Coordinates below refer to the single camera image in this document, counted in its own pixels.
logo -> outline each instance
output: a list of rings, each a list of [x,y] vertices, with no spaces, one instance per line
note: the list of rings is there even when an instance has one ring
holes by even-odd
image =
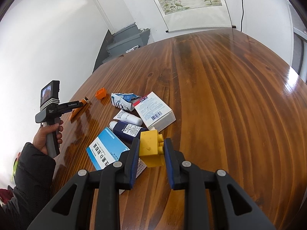
[[[140,102],[143,102],[145,99],[147,99],[147,96],[146,97],[143,97]]]

staircase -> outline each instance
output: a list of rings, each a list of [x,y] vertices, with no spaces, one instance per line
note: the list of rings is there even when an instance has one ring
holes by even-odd
[[[93,72],[102,64],[124,54],[134,46],[146,46],[149,35],[150,29],[139,30],[135,23],[113,35],[108,31],[98,53]]]

screen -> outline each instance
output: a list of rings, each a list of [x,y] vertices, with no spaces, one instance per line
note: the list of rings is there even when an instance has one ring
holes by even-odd
[[[51,85],[48,85],[41,93],[41,104],[51,98]]]

person's thumb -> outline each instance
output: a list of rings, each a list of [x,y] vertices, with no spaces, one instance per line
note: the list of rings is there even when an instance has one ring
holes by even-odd
[[[53,124],[53,125],[46,125],[41,129],[41,132],[45,135],[52,133],[54,131],[56,131],[59,128],[59,124]]]

dark blue bottle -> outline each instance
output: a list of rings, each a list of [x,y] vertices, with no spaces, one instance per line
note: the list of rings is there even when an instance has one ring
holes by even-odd
[[[109,124],[109,128],[113,131],[114,135],[127,141],[128,143],[132,143],[133,138],[140,138],[142,131],[148,131],[147,128],[143,128],[131,123],[125,122],[116,122],[112,121]]]

